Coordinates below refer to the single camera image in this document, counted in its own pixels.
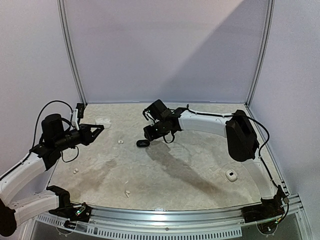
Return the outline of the white oval charging case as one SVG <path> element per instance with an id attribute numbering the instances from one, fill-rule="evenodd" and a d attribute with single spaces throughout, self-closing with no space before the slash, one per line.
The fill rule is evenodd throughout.
<path id="1" fill-rule="evenodd" d="M 96 116 L 94 120 L 96 125 L 103 125 L 105 129 L 110 129 L 112 126 L 111 119 L 107 116 Z"/>

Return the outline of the black oval charging case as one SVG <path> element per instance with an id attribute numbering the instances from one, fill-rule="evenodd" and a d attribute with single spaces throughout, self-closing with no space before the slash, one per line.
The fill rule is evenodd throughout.
<path id="1" fill-rule="evenodd" d="M 140 139 L 136 142 L 138 148 L 147 148 L 150 145 L 150 141 L 147 139 Z"/>

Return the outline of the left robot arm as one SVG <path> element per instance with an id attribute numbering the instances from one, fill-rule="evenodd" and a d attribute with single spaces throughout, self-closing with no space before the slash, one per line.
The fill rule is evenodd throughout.
<path id="1" fill-rule="evenodd" d="M 42 135 L 37 145 L 11 170 L 0 177 L 0 234 L 13 235 L 25 221 L 44 212 L 68 219 L 70 222 L 88 223 L 92 208 L 86 203 L 76 205 L 70 193 L 58 186 L 47 186 L 40 193 L 15 201 L 14 197 L 31 180 L 50 170 L 63 156 L 63 151 L 88 146 L 105 129 L 103 125 L 76 124 L 64 129 L 66 121 L 60 114 L 50 114 L 42 122 Z"/>

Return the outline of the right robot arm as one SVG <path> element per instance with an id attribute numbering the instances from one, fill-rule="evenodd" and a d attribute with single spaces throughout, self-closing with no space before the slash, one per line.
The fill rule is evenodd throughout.
<path id="1" fill-rule="evenodd" d="M 269 218 L 278 210 L 278 205 L 286 196 L 281 186 L 273 180 L 261 156 L 263 146 L 259 144 L 257 134 L 250 123 L 252 118 L 243 110 L 219 114 L 194 111 L 188 106 L 170 109 L 158 99 L 144 109 L 142 114 L 146 120 L 151 121 L 151 124 L 143 129 L 144 137 L 149 142 L 155 142 L 154 146 L 161 151 L 161 155 L 156 155 L 153 150 L 147 151 L 153 160 L 166 164 L 171 172 L 186 177 L 197 187 L 201 187 L 203 183 L 191 177 L 190 170 L 182 169 L 182 162 L 179 159 L 163 150 L 168 143 L 165 138 L 167 135 L 174 138 L 175 133 L 182 131 L 196 131 L 223 137 L 226 139 L 229 156 L 246 168 L 258 188 L 261 201 L 258 208 L 260 216 Z"/>

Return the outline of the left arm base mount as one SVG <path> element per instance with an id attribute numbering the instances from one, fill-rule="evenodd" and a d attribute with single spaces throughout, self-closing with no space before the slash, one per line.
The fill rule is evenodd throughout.
<path id="1" fill-rule="evenodd" d="M 84 222 L 88 223 L 91 218 L 93 208 L 85 202 L 75 204 L 70 203 L 64 207 L 58 207 L 48 212 L 52 215 L 69 219 L 71 222 Z"/>

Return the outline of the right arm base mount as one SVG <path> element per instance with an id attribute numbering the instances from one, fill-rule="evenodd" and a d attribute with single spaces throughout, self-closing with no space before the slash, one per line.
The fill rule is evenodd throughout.
<path id="1" fill-rule="evenodd" d="M 241 208 L 241 215 L 245 223 L 252 223 L 275 218 L 285 213 L 282 200 L 261 199 L 260 204 L 245 206 Z"/>

